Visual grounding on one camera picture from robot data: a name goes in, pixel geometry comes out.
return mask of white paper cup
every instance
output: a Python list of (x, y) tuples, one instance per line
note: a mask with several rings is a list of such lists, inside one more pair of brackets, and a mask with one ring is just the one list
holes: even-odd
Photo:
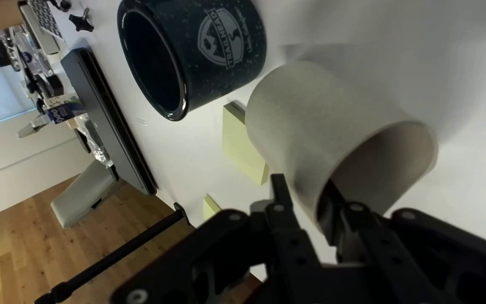
[(426, 124), (311, 62), (263, 77), (246, 107), (246, 129), (313, 221), (328, 178), (345, 199), (384, 212), (436, 156)]

